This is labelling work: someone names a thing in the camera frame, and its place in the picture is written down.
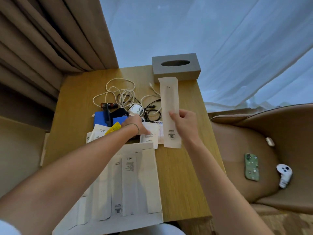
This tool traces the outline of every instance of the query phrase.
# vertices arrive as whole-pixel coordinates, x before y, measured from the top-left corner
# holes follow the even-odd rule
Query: yellow wrapper
[[[120,128],[122,128],[122,126],[119,124],[119,122],[116,122],[104,135],[112,133],[113,131],[118,130]]]

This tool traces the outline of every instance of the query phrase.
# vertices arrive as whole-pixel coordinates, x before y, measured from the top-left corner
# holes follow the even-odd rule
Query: person's right arm
[[[228,179],[199,138],[196,114],[170,113],[191,158],[220,234],[273,234],[255,210]]]

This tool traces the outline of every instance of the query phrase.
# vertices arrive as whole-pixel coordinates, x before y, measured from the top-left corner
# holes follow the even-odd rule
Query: white sleeve
[[[14,226],[0,220],[0,235],[22,235]]]

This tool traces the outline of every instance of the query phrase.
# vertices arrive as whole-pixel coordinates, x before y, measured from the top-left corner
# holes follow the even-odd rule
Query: brown curtain
[[[99,0],[0,0],[0,83],[54,110],[63,74],[118,68]]]

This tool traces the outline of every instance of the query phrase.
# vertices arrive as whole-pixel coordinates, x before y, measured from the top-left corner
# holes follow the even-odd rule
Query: person's left hand
[[[151,134],[151,132],[149,130],[147,130],[143,124],[142,124],[142,119],[139,115],[134,115],[134,116],[129,116],[123,123],[122,123],[122,127],[128,125],[128,124],[135,124],[138,126],[139,132],[137,135],[141,135],[141,134]]]

